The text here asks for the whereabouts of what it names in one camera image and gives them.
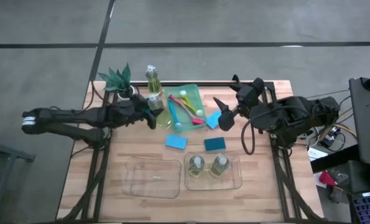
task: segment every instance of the floor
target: floor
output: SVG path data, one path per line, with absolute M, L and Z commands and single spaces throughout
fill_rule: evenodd
M 0 44 L 96 44 L 110 0 L 0 0 Z M 348 88 L 370 77 L 370 0 L 116 0 L 106 43 L 321 42 L 321 47 L 0 49 L 0 143 L 36 154 L 17 163 L 3 222 L 54 220 L 73 141 L 21 131 L 21 113 L 36 107 L 79 109 L 88 80 L 129 63 L 133 80 L 148 64 L 162 80 L 290 80 L 296 95 Z M 354 42 L 335 47 L 325 42 Z M 101 56 L 99 66 L 95 56 Z M 348 93 L 333 95 L 338 101 Z M 351 106 L 343 104 L 342 110 Z M 354 129 L 353 120 L 345 122 Z M 347 221 L 348 206 L 321 192 L 325 217 Z

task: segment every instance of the teal tray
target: teal tray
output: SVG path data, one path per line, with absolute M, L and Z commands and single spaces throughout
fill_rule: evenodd
M 168 96 L 172 95 L 175 98 L 180 97 L 179 92 L 181 90 L 185 90 L 187 97 L 189 98 L 189 101 L 193 104 L 195 109 L 197 110 L 202 110 L 203 111 L 203 117 L 201 119 L 204 120 L 204 124 L 200 125 L 193 125 L 192 124 L 192 119 L 188 115 L 188 113 L 177 103 L 173 102 L 175 112 L 178 118 L 178 121 L 182 124 L 180 128 L 175 127 L 175 125 L 172 125 L 173 129 L 175 132 L 180 133 L 180 132 L 185 132 L 185 131 L 190 131 L 193 129 L 198 129 L 198 128 L 203 128 L 206 126 L 206 112 L 204 111 L 204 107 L 202 104 L 202 100 L 199 94 L 199 88 L 195 84 L 190 84 L 190 85 L 183 85 L 183 86 L 177 86 L 177 87 L 164 87 L 164 94 L 166 96 L 167 104 L 168 101 L 171 101 Z

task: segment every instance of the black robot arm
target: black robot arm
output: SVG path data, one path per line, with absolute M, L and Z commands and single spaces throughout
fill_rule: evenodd
M 263 80 L 256 78 L 248 84 L 241 84 L 237 76 L 232 80 L 236 81 L 235 85 L 230 86 L 237 92 L 236 108 L 231 111 L 227 105 L 214 98 L 222 111 L 219 126 L 224 131 L 228 131 L 234 125 L 234 116 L 240 114 L 249 120 L 247 124 L 275 137 L 278 146 L 291 148 L 297 136 L 313 127 L 332 124 L 338 119 L 340 108 L 332 97 L 307 100 L 304 97 L 291 96 L 263 103 L 259 101 L 259 96 L 264 90 Z
M 146 119 L 151 129 L 156 128 L 159 111 L 150 111 L 147 101 L 141 95 L 108 106 L 86 111 L 53 110 L 36 108 L 23 112 L 22 130 L 26 134 L 54 133 L 84 140 L 93 147 L 102 147 L 105 133 L 103 128 L 118 128 Z M 82 129 L 64 123 L 89 124 L 92 129 Z

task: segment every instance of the artificial plant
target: artificial plant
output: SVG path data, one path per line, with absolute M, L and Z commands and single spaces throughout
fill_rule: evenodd
M 113 71 L 109 68 L 109 75 L 98 72 L 98 75 L 106 82 L 106 91 L 118 91 L 120 93 L 129 93 L 130 91 L 130 80 L 131 70 L 128 66 L 123 69 L 122 73 L 117 69 Z

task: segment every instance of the wooden tabletop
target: wooden tabletop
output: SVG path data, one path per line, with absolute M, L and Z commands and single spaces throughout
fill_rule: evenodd
M 273 81 L 277 98 L 292 96 L 289 81 Z M 95 82 L 97 91 L 103 96 L 104 82 Z M 141 94 L 148 95 L 146 88 Z M 228 87 L 199 87 L 204 109 L 209 116 L 217 105 L 213 96 L 233 108 L 237 100 L 235 92 Z M 88 88 L 85 105 L 91 98 Z M 94 98 L 92 106 L 101 106 L 102 101 Z M 146 121 L 137 122 L 127 128 L 112 132 L 108 170 L 103 190 L 101 222 L 279 222 L 283 221 L 275 169 L 268 134 L 256 131 L 256 148 L 252 156 L 245 154 L 240 143 L 240 132 L 246 119 L 237 116 L 234 127 L 227 132 L 208 127 L 180 133 L 187 137 L 185 150 L 168 148 L 164 145 L 172 129 L 157 127 L 150 130 Z M 204 140 L 224 137 L 226 151 L 237 154 L 240 159 L 242 186 L 234 190 L 190 191 L 184 184 L 184 156 L 188 152 L 205 152 Z M 251 134 L 247 131 L 246 142 L 251 147 Z M 74 152 L 86 144 L 76 142 Z M 69 171 L 60 202 L 58 218 L 64 217 L 84 193 L 91 163 L 92 150 L 75 155 L 70 161 Z M 121 190 L 126 177 L 126 162 L 130 157 L 178 160 L 182 165 L 179 195 L 174 199 L 151 198 L 125 195 Z M 313 173 L 304 147 L 294 147 L 290 158 L 296 188 L 315 213 L 323 216 Z M 291 202 L 287 194 L 288 205 Z M 90 211 L 93 211 L 95 197 Z

